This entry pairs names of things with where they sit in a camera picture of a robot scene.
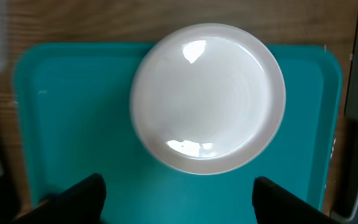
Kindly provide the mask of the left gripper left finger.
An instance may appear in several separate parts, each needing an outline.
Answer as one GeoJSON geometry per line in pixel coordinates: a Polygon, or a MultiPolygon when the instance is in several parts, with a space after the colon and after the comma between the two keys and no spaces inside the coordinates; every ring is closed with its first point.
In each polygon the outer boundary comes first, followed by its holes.
{"type": "Polygon", "coordinates": [[[40,207],[19,217],[15,224],[99,224],[106,199],[101,174],[92,174],[40,207]]]}

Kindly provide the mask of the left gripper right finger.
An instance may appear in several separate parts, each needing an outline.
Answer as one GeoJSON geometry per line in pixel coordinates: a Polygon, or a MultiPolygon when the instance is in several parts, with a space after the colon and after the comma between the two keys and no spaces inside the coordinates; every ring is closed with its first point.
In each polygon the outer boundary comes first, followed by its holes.
{"type": "Polygon", "coordinates": [[[258,224],[339,224],[263,176],[254,180],[252,205],[258,224]]]}

